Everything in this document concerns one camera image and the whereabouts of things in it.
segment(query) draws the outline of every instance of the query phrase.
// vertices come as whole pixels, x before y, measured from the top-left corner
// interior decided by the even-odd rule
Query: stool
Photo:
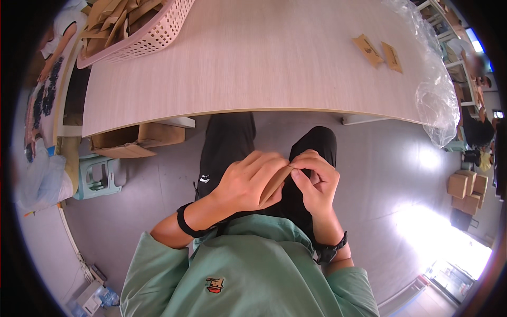
[[[75,199],[89,199],[98,196],[111,195],[122,190],[121,186],[115,186],[113,163],[120,159],[112,159],[98,154],[87,155],[79,158],[79,187],[74,195]],[[105,165],[107,180],[94,181],[93,166]]]
[[[463,136],[463,140],[458,138],[458,134],[456,137],[452,139],[446,146],[443,147],[446,152],[464,152],[466,150],[470,150],[468,144],[466,143],[465,131],[462,126],[459,126],[459,130],[461,131],[461,136]]]

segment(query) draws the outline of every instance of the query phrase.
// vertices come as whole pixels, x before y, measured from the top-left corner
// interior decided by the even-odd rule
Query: stacked cardboard box
[[[449,177],[447,193],[452,195],[452,206],[475,216],[482,207],[488,178],[469,170],[458,170]]]

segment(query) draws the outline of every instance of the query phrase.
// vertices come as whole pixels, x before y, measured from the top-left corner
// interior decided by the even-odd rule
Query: black watch
[[[189,236],[192,236],[194,238],[200,238],[200,237],[203,237],[206,233],[208,233],[210,231],[210,229],[212,228],[209,228],[209,229],[206,229],[206,230],[199,230],[199,231],[195,231],[195,230],[192,230],[188,225],[187,223],[185,222],[185,217],[183,216],[183,213],[185,212],[185,209],[188,207],[188,205],[190,205],[191,202],[189,202],[188,204],[186,205],[183,205],[181,206],[180,208],[178,208],[178,210],[176,210],[176,212],[178,213],[178,225],[179,227],[181,228],[181,230],[186,233],[187,235]]]
[[[317,250],[317,264],[330,263],[336,256],[336,252],[347,244],[347,231],[343,234],[343,238],[337,245],[318,244],[315,246]]]

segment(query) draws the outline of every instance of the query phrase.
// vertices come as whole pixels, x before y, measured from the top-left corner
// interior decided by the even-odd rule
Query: white plastic bag
[[[444,147],[456,136],[459,108],[451,77],[442,60],[437,34],[409,0],[382,0],[398,13],[418,42],[422,44],[424,76],[415,93],[415,106],[431,142]]]

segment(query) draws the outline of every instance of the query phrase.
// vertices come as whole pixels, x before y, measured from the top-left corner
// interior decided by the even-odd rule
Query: green shirt
[[[123,316],[378,316],[366,271],[325,277],[308,237],[285,218],[233,220],[188,249],[143,233],[121,294]]]

